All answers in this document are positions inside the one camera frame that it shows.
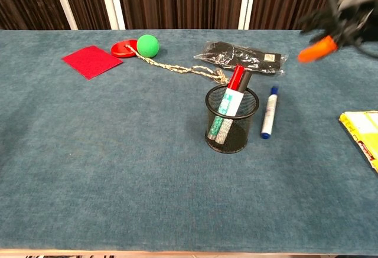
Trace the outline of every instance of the braided rope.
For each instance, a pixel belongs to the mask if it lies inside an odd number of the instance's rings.
[[[165,69],[168,69],[169,71],[177,72],[177,73],[189,73],[192,72],[194,74],[199,74],[208,78],[213,79],[215,82],[219,84],[228,84],[229,79],[224,75],[223,71],[218,68],[218,70],[213,71],[207,67],[204,66],[192,66],[191,68],[179,66],[179,65],[169,65],[169,64],[162,64],[159,62],[156,62],[150,58],[141,56],[136,50],[134,50],[130,45],[125,45],[125,47],[128,47],[133,53],[136,54],[140,59],[146,61],[147,63],[162,67]]]

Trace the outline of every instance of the yellow package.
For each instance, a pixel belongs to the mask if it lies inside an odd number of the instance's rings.
[[[339,120],[378,172],[378,111],[344,112]]]

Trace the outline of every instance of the blue marker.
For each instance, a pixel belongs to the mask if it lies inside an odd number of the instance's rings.
[[[272,134],[274,114],[277,105],[278,86],[273,86],[271,95],[268,97],[268,104],[266,105],[266,112],[264,117],[264,124],[262,125],[261,137],[268,139]]]

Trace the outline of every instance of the red disc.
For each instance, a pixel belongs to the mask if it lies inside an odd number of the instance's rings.
[[[112,46],[112,54],[115,57],[119,58],[129,58],[135,56],[135,53],[132,52],[128,47],[125,45],[130,45],[134,50],[136,50],[136,42],[138,40],[127,40],[127,41],[120,41]]]

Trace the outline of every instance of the pen holder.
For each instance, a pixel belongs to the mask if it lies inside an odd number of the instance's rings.
[[[206,95],[207,144],[217,152],[232,154],[241,151],[248,141],[252,116],[259,108],[256,93],[247,88],[235,116],[227,116],[218,112],[227,85],[219,85],[208,91]]]

